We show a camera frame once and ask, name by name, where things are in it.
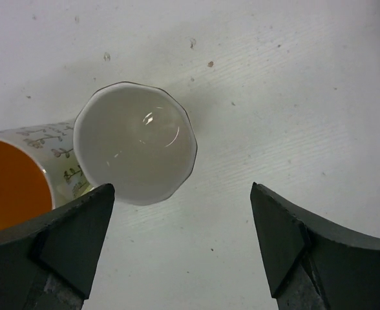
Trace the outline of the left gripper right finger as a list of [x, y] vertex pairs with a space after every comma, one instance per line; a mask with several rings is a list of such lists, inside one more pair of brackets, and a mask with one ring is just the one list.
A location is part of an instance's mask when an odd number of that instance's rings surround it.
[[380, 238], [340, 226], [254, 183], [251, 207], [279, 309], [380, 309]]

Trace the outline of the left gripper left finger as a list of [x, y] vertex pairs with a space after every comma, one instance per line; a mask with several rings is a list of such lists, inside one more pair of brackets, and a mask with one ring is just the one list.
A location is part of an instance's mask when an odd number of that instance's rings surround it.
[[81, 309], [90, 296], [112, 210], [101, 185], [0, 231], [0, 309]]

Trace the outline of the floral mug orange inside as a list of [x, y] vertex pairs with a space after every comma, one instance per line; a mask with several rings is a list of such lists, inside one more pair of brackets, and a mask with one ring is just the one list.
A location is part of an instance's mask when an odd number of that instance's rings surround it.
[[0, 130], [0, 230], [61, 207], [91, 188], [74, 153], [74, 122]]

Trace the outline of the pale yellow mug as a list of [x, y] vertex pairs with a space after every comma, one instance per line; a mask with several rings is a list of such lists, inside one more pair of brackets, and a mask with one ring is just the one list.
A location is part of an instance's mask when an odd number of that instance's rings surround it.
[[189, 116], [166, 91], [132, 82], [103, 87], [74, 123], [78, 163], [93, 186], [114, 186], [116, 200], [151, 205], [190, 177], [198, 145]]

